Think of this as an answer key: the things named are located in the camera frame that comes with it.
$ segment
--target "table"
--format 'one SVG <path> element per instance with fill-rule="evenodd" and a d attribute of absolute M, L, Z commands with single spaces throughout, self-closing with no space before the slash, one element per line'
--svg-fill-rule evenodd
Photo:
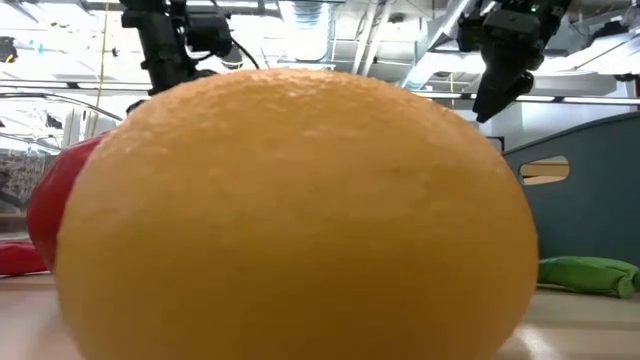
<path fill-rule="evenodd" d="M 0 279 L 0 359 L 82 360 L 60 320 L 50 275 Z M 496 360 L 638 360 L 640 296 L 539 290 Z"/>

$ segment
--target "yellow cable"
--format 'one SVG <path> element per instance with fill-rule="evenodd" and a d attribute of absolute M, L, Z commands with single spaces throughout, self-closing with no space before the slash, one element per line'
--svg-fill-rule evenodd
<path fill-rule="evenodd" d="M 453 73 L 449 75 L 449 91 L 453 92 Z M 455 109 L 456 101 L 451 99 L 451 107 Z"/>
<path fill-rule="evenodd" d="M 102 83 L 104 82 L 104 53 L 107 49 L 107 20 L 109 18 L 109 0 L 104 5 L 104 26 L 102 28 L 102 51 L 100 52 L 100 82 L 98 83 L 98 96 L 96 107 L 100 107 L 100 97 L 102 96 Z"/>

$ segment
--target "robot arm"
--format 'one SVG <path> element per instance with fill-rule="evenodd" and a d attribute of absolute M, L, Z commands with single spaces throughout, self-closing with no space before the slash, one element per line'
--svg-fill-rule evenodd
<path fill-rule="evenodd" d="M 499 8 L 474 11 L 458 20 L 458 45 L 463 52 L 480 51 L 486 64 L 473 111 L 486 122 L 518 96 L 533 88 L 542 51 L 558 31 L 571 0 L 500 0 Z"/>
<path fill-rule="evenodd" d="M 213 74 L 196 70 L 198 61 L 204 58 L 189 57 L 186 45 L 193 51 L 207 51 L 216 56 L 231 51 L 233 39 L 227 23 L 230 16 L 217 6 L 210 11 L 194 12 L 187 8 L 186 0 L 171 0 L 169 5 L 165 0 L 120 0 L 120 3 L 125 7 L 122 27 L 138 29 L 145 57 L 141 65 L 151 79 L 149 95 Z"/>

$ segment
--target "green plush toy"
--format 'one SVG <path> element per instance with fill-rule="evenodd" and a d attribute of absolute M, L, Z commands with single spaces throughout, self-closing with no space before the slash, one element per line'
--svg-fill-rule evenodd
<path fill-rule="evenodd" d="M 638 286 L 634 282 L 640 282 L 640 268 L 624 261 L 562 256 L 539 263 L 538 284 L 558 285 L 577 293 L 629 299 Z"/>

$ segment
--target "orange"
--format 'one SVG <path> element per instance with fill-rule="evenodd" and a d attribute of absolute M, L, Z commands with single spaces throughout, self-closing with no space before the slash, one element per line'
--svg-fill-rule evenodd
<path fill-rule="evenodd" d="M 537 269 L 520 186 L 464 120 L 291 70 L 138 108 L 79 175 L 57 261 L 87 360 L 487 360 Z"/>

